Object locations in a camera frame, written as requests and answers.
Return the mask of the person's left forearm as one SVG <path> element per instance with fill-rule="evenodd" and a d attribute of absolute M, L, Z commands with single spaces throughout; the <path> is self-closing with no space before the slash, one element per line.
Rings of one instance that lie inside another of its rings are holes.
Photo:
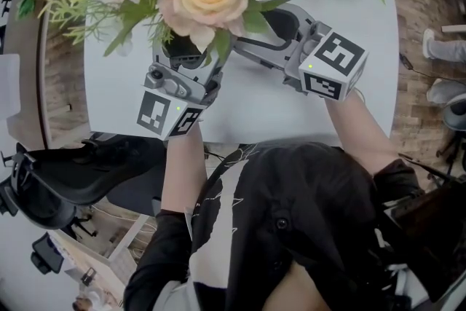
<path fill-rule="evenodd" d="M 167 143 L 161 209 L 177 213 L 193 209 L 207 178 L 204 143 L 197 122 L 187 135 Z"/>

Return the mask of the black chair base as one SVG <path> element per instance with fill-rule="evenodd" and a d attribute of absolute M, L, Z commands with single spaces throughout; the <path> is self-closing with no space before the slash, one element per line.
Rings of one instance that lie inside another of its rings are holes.
<path fill-rule="evenodd" d="M 445 161 L 448 166 L 447 174 L 450 175 L 461 150 L 466 151 L 466 132 L 455 131 L 447 144 L 436 151 L 435 156 L 441 158 L 446 156 Z"/>

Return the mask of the brown round table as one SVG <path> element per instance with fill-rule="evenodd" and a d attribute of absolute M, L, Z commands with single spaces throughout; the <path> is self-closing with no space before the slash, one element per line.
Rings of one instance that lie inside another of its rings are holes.
<path fill-rule="evenodd" d="M 20 0 L 12 0 L 16 12 Z M 20 111 L 7 119 L 8 133 L 28 149 L 56 149 L 65 138 L 52 138 L 47 112 L 45 62 L 49 15 L 40 11 L 44 0 L 36 1 L 32 15 L 18 20 L 12 14 L 7 21 L 4 52 L 20 58 Z"/>

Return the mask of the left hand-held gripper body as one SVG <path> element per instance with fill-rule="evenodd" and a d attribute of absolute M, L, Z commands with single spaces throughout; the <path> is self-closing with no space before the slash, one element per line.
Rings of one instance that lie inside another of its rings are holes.
<path fill-rule="evenodd" d="M 149 135 L 166 141 L 187 135 L 201 114 L 215 101 L 221 88 L 223 66 L 207 83 L 196 82 L 178 71 L 153 63 L 143 83 L 137 125 Z"/>

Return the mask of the black office chair with headrest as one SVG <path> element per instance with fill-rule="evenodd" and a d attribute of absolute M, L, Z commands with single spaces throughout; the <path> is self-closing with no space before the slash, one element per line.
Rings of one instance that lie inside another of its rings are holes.
<path fill-rule="evenodd" d="M 165 176 L 167 150 L 161 140 L 114 135 L 90 138 L 75 149 L 27 150 L 2 157 L 12 163 L 0 181 L 0 214 L 23 213 L 44 229 L 63 229 L 78 208 L 106 198 L 110 203 L 147 216 L 157 214 Z"/>

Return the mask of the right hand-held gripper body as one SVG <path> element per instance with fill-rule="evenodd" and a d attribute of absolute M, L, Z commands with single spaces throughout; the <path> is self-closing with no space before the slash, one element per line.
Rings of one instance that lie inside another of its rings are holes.
<path fill-rule="evenodd" d="M 305 95 L 343 101 L 362 76 L 367 57 L 367 49 L 315 22 L 290 57 L 284 83 Z"/>

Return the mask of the person's right forearm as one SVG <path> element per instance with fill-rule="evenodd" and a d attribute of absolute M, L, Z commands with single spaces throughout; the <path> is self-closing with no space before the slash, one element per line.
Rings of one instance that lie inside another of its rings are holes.
<path fill-rule="evenodd" d="M 325 100 L 328 114 L 342 144 L 371 175 L 396 161 L 398 152 L 356 92 L 344 101 Z"/>

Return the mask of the small black office chair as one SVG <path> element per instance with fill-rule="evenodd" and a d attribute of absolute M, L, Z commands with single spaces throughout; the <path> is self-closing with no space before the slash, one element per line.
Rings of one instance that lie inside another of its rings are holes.
<path fill-rule="evenodd" d="M 63 265 L 64 258 L 52 242 L 50 235 L 45 233 L 32 243 L 31 262 L 42 273 L 58 274 Z"/>

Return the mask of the small black stand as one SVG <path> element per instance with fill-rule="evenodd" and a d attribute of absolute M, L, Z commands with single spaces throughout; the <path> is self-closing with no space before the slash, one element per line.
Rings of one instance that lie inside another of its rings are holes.
<path fill-rule="evenodd" d="M 89 287 L 90 284 L 95 280 L 95 276 L 97 275 L 97 271 L 90 267 L 80 278 L 80 282 L 84 287 Z"/>

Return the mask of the green leaf sprig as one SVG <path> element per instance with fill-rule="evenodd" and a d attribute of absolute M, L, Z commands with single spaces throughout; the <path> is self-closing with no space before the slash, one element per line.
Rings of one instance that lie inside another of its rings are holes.
<path fill-rule="evenodd" d="M 25 17 L 28 17 L 30 14 L 35 12 L 37 0 L 20 0 L 19 5 L 17 6 L 16 18 L 21 20 Z"/>

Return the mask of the person's black white top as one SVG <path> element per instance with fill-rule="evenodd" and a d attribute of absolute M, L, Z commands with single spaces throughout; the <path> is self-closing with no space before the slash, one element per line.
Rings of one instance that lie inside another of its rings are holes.
<path fill-rule="evenodd" d="M 237 150 L 194 210 L 162 210 L 125 311 L 261 311 L 292 264 L 331 311 L 406 311 L 406 265 L 431 299 L 466 272 L 466 186 L 424 193 L 396 160 L 371 176 L 324 144 Z"/>

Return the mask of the wooden table with plaid cloth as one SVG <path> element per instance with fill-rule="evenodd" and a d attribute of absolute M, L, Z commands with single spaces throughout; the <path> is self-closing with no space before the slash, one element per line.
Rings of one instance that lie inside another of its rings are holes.
<path fill-rule="evenodd" d="M 103 244 L 104 253 L 89 248 L 59 230 L 50 231 L 53 242 L 61 250 L 75 269 L 82 275 L 91 273 L 91 286 L 108 291 L 118 301 L 122 301 L 125 287 L 134 273 L 137 264 L 130 251 L 130 245 L 148 220 L 139 216 L 129 229 L 117 232 L 114 242 Z"/>

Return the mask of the white table top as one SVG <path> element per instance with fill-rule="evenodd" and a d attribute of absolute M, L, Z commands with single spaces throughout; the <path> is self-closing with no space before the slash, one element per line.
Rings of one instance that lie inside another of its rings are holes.
<path fill-rule="evenodd" d="M 357 87 L 384 132 L 390 133 L 398 87 L 398 20 L 395 0 L 289 0 L 314 19 L 369 51 Z M 126 56 L 105 55 L 106 44 L 92 37 L 84 43 L 84 80 L 93 131 L 145 135 L 136 119 L 143 81 L 152 61 L 147 29 L 133 29 Z M 311 138 L 335 144 L 338 138 L 322 98 L 303 95 L 283 84 L 279 71 L 232 53 L 221 90 L 202 114 L 202 135 L 213 143 L 258 143 Z"/>

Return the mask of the grey gripper device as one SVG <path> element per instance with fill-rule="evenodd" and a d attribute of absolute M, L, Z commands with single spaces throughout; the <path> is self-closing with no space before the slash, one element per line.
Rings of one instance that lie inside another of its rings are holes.
<path fill-rule="evenodd" d="M 449 129 L 466 132 L 466 83 L 436 79 L 426 96 L 428 102 L 441 107 Z"/>

